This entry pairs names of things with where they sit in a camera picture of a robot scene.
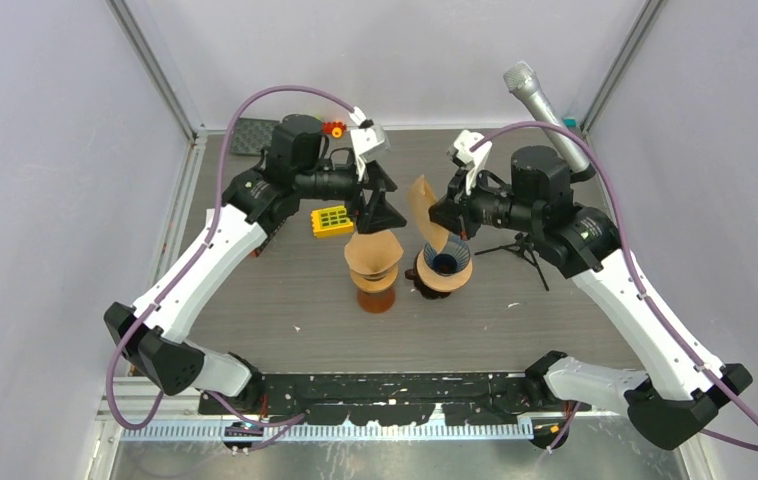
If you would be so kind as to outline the blue dripper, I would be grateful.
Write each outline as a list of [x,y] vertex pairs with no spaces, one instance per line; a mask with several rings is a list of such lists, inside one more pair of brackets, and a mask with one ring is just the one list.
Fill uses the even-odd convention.
[[471,259],[468,244],[457,235],[450,235],[441,250],[426,243],[424,261],[426,265],[440,276],[451,276],[464,270]]

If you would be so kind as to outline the brown glass dripper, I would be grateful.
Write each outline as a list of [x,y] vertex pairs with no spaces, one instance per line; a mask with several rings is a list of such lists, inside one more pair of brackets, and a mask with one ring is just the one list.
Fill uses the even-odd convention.
[[405,278],[413,283],[413,286],[420,295],[427,300],[444,299],[451,295],[451,292],[442,292],[428,287],[421,279],[418,271],[415,268],[407,269],[405,271]]

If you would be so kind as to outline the wooden ring holder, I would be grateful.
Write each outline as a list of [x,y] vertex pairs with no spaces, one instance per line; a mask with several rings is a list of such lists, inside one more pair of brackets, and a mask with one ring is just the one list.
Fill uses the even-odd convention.
[[398,277],[399,267],[394,265],[382,272],[363,274],[350,270],[350,278],[354,285],[362,292],[376,294],[390,289]]

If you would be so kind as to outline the amber glass carafe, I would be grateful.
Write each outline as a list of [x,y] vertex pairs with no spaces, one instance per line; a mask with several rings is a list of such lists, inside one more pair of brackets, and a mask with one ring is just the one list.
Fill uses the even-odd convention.
[[394,287],[389,287],[381,292],[368,292],[358,289],[356,299],[364,311],[380,314],[388,311],[394,305],[396,293]]

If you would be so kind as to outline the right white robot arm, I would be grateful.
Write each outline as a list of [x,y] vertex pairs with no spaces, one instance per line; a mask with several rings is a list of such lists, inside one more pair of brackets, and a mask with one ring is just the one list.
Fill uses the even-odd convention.
[[527,368],[526,397],[539,410],[561,401],[626,417],[650,443],[672,450],[703,430],[731,394],[752,383],[740,364],[705,353],[663,305],[618,228],[603,211],[574,199],[568,164],[551,148],[523,147],[510,159],[511,179],[479,170],[471,154],[449,151],[456,173],[430,220],[463,239],[482,226],[513,230],[544,262],[572,281],[607,315],[638,356],[637,370],[618,370],[551,351]]

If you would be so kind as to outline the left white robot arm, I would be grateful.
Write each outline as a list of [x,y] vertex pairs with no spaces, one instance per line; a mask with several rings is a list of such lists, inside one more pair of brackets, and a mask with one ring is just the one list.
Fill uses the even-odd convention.
[[166,395],[214,390],[235,412],[262,398],[250,367],[189,341],[202,308],[239,263],[258,254],[303,200],[341,201],[360,234],[401,228],[405,218],[385,199],[397,189],[378,163],[390,148],[371,120],[350,132],[346,161],[331,160],[320,120],[292,114],[274,128],[260,161],[232,178],[219,208],[179,260],[132,305],[112,304],[104,321],[122,356]]

